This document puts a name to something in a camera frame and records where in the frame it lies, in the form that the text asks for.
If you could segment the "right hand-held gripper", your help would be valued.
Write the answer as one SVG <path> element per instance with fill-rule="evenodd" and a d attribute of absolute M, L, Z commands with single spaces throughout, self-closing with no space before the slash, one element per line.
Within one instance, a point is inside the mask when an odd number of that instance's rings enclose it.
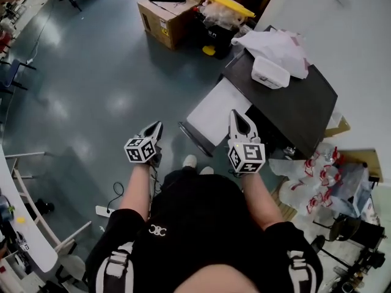
<path fill-rule="evenodd" d="M 232 109 L 228 133 L 228 159 L 234 172 L 258 172 L 265 164 L 265 145 L 261 143 L 255 123 L 246 114 Z"/>

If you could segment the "white power strip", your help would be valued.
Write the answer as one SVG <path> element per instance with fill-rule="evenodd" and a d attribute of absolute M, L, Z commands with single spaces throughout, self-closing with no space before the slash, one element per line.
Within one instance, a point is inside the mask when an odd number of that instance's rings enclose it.
<path fill-rule="evenodd" d="M 110 218 L 111 214 L 114 211 L 115 211 L 114 209 L 108 208 L 107 206 L 106 207 L 103 207 L 103 206 L 96 206 L 95 207 L 95 213 L 96 213 L 96 215 L 98 215 L 100 217 Z"/>

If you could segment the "person's left forearm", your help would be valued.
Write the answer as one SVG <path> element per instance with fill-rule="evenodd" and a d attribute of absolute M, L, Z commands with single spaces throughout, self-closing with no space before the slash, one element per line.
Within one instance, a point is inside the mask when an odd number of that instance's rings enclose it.
<path fill-rule="evenodd" d="M 150 166 L 135 164 L 119 209 L 121 215 L 137 214 L 147 221 L 150 209 Z"/>

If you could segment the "wooden slatted pallet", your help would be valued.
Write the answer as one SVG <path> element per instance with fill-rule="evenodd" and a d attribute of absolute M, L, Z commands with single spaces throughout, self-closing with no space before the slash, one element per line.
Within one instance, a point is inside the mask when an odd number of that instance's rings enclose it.
<path fill-rule="evenodd" d="M 280 192 L 280 189 L 282 187 L 282 185 L 288 181 L 288 178 L 287 177 L 283 177 L 281 182 L 279 183 L 279 185 L 273 190 L 273 192 L 271 193 L 271 196 L 273 198 L 273 200 L 276 202 L 277 206 L 279 207 L 281 213 L 282 213 L 282 217 L 285 221 L 292 221 L 292 219 L 294 218 L 294 216 L 297 214 L 297 211 L 288 206 L 287 204 L 284 204 L 280 201 L 279 199 L 279 192 Z"/>

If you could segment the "white table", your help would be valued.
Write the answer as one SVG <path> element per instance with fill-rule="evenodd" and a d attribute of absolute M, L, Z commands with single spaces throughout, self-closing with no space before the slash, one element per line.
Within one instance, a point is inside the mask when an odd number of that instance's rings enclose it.
<path fill-rule="evenodd" d="M 20 233 L 25 240 L 25 245 L 21 245 L 21 248 L 42 272 L 49 272 L 56 265 L 58 255 L 28 213 L 12 178 L 2 146 L 0 146 L 0 191 L 14 207 L 10 224 L 15 234 Z"/>

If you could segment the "wooden board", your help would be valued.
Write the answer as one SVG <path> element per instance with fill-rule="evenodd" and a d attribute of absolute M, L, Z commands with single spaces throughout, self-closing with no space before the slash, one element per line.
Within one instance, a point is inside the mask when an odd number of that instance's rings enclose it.
<path fill-rule="evenodd" d="M 379 178 L 380 183 L 384 182 L 378 154 L 374 148 L 339 150 L 338 152 L 340 157 L 337 159 L 337 165 L 365 162 L 368 165 L 370 176 Z"/>

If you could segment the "drawer with white bottom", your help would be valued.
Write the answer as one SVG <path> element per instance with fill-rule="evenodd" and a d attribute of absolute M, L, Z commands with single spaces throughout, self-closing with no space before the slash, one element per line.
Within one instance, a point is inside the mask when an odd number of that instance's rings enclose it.
<path fill-rule="evenodd" d="M 178 123 L 183 133 L 200 151 L 213 156 L 215 148 L 228 134 L 230 112 L 246 113 L 252 103 L 225 77 Z"/>

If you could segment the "black trash bin yellow lid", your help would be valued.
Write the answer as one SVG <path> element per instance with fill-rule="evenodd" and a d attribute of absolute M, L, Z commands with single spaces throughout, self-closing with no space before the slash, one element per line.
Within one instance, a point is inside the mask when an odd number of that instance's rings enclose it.
<path fill-rule="evenodd" d="M 202 51 L 211 57 L 224 58 L 231 40 L 254 12 L 234 0 L 203 0 L 194 8 L 197 36 Z"/>

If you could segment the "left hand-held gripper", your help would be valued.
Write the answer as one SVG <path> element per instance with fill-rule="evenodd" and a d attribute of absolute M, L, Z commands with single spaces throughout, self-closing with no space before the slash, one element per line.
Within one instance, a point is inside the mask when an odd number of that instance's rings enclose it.
<path fill-rule="evenodd" d="M 159 167 L 162 154 L 157 143 L 162 134 L 163 123 L 161 121 L 156 121 L 143 128 L 138 135 L 130 138 L 124 146 L 128 160 L 132 163 Z"/>

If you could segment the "person's black clothed torso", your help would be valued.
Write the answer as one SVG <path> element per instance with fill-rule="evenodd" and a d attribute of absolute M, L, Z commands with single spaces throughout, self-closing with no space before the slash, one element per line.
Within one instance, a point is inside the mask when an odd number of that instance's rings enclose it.
<path fill-rule="evenodd" d="M 146 222 L 116 211 L 87 258 L 89 293 L 318 293 L 323 280 L 304 233 L 285 220 L 263 231 L 224 176 L 185 167 Z"/>

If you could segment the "pile of red-white plastic bags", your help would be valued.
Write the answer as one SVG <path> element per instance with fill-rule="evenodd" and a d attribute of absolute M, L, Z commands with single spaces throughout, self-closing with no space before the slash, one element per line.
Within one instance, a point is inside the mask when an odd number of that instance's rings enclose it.
<path fill-rule="evenodd" d="M 342 160 L 338 148 L 328 143 L 319 144 L 307 160 L 270 159 L 274 174 L 288 178 L 279 189 L 279 200 L 301 215 L 330 206 L 331 187 L 342 178 L 336 163 Z"/>

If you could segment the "white metal frame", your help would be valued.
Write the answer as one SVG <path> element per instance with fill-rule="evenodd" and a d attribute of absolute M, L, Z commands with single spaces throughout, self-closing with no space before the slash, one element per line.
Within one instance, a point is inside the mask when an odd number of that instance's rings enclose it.
<path fill-rule="evenodd" d="M 39 151 L 39 152 L 33 152 L 33 153 L 21 153 L 21 154 L 10 154 L 10 155 L 3 155 L 5 160 L 13 159 L 13 166 L 11 168 L 11 177 L 18 181 L 22 192 L 18 192 L 20 197 L 26 198 L 27 202 L 31 206 L 34 214 L 36 215 L 36 218 L 33 220 L 35 224 L 41 223 L 43 228 L 46 230 L 46 232 L 49 234 L 50 238 L 54 241 L 55 247 L 54 251 L 56 253 L 59 253 L 65 248 L 68 248 L 71 245 L 74 245 L 76 243 L 76 237 L 81 234 L 84 230 L 86 230 L 91 224 L 91 221 L 88 221 L 85 225 L 80 227 L 78 230 L 76 230 L 73 234 L 69 235 L 67 238 L 65 238 L 63 241 L 60 241 L 60 239 L 55 235 L 55 233 L 52 231 L 52 229 L 49 227 L 45 219 L 43 218 L 42 213 L 38 210 L 36 207 L 32 197 L 30 196 L 23 180 L 24 179 L 33 179 L 34 177 L 31 175 L 28 176 L 21 176 L 20 172 L 18 170 L 18 160 L 22 157 L 29 157 L 29 156 L 45 156 L 48 155 L 46 151 Z"/>

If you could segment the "white plastic container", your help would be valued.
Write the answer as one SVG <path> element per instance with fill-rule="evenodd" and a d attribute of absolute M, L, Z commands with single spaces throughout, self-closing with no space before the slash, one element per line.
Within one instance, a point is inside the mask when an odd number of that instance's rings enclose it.
<path fill-rule="evenodd" d="M 262 56 L 254 59 L 251 78 L 273 90 L 288 87 L 290 83 L 290 73 L 287 70 Z"/>

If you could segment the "blue chair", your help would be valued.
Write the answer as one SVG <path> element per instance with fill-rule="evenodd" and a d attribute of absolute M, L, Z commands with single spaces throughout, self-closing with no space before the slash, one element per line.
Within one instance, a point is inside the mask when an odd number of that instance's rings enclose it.
<path fill-rule="evenodd" d="M 30 66 L 27 63 L 22 63 L 17 59 L 14 59 L 12 63 L 0 60 L 0 66 L 7 66 L 8 70 L 6 71 L 5 78 L 0 79 L 0 93 L 8 93 L 8 94 L 13 94 L 10 90 L 10 86 L 17 87 L 19 89 L 27 90 L 26 87 L 21 85 L 19 82 L 15 80 L 15 77 L 18 73 L 18 69 L 20 66 L 30 68 L 32 70 L 36 70 L 36 67 Z"/>

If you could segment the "white plastic bag pink print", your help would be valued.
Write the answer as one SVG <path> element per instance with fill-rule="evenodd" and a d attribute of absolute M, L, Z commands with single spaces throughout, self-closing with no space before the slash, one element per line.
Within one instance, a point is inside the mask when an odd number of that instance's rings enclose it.
<path fill-rule="evenodd" d="M 309 74 L 310 60 L 302 46 L 299 34 L 285 30 L 249 31 L 231 40 L 241 45 L 254 57 L 262 56 L 287 70 L 291 76 L 305 79 Z"/>

